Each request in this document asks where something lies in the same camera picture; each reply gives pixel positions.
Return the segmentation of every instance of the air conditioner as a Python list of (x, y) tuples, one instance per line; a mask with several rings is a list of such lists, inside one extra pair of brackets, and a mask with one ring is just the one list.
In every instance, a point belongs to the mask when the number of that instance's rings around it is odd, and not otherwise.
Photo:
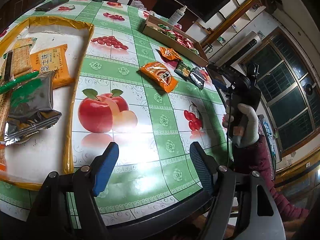
[(226, 62), (228, 62), (228, 65), (239, 63), (251, 52), (256, 50), (261, 44), (262, 41), (260, 37), (252, 31), (231, 50), (229, 50), (221, 59), (219, 59), (215, 65), (217, 67), (221, 67)]

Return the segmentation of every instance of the spray bottle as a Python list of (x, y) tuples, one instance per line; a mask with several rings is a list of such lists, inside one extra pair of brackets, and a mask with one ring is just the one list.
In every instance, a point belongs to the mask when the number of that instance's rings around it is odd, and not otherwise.
[(178, 9), (175, 11), (174, 14), (170, 17), (168, 20), (168, 23), (171, 25), (176, 25), (178, 21), (184, 16), (184, 12), (186, 11), (186, 6), (183, 6), (182, 8)]

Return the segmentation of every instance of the screw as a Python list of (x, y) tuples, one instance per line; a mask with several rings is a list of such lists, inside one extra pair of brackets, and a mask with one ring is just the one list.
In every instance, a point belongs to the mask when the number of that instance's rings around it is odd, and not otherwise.
[(49, 173), (49, 178), (54, 178), (55, 176), (57, 176), (57, 173), (55, 171)]
[(251, 174), (254, 177), (260, 177), (260, 173), (258, 171), (253, 171)]
[(219, 171), (222, 171), (222, 172), (226, 172), (228, 170), (228, 168), (224, 165), (220, 165), (219, 166)]
[(82, 166), (81, 167), (81, 171), (83, 171), (83, 172), (86, 172), (86, 171), (88, 171), (90, 169), (90, 166), (88, 166), (88, 165), (85, 165), (85, 166)]

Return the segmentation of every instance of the red jacket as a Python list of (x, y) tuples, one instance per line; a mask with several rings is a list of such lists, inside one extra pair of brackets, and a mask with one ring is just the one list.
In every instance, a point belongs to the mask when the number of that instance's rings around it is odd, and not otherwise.
[(266, 138), (259, 136), (259, 140), (245, 148), (233, 148), (232, 154), (235, 163), (235, 172), (249, 174), (251, 171), (258, 171), (263, 177), (275, 203), (280, 212), (283, 221), (305, 218), (309, 211), (304, 208), (296, 208), (290, 204), (284, 195), (279, 194), (273, 181), (271, 180), (271, 167), (268, 160), (268, 149), (265, 143)]

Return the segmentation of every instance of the hand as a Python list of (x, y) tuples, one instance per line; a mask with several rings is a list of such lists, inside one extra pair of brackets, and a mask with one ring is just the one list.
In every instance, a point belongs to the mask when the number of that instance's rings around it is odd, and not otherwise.
[[(223, 116), (222, 119), (222, 126), (224, 128), (228, 128), (228, 124), (229, 124), (229, 119), (230, 122), (233, 122), (234, 117), (233, 117), (233, 113), (234, 113), (234, 108), (231, 107), (231, 117), (229, 118), (229, 111), (230, 111), (230, 106), (229, 106), (229, 99), (226, 101), (227, 104), (227, 108), (226, 108), (226, 113)], [(244, 132), (244, 136), (241, 139), (241, 143), (239, 148), (244, 148), (247, 147), (249, 145), (252, 145), (254, 143), (256, 143), (259, 140), (259, 134), (258, 134), (258, 116), (255, 112), (255, 110), (248, 105), (245, 104), (238, 104), (238, 109), (240, 110), (241, 113), (245, 114), (248, 117), (248, 124), (247, 127), (245, 129)]]

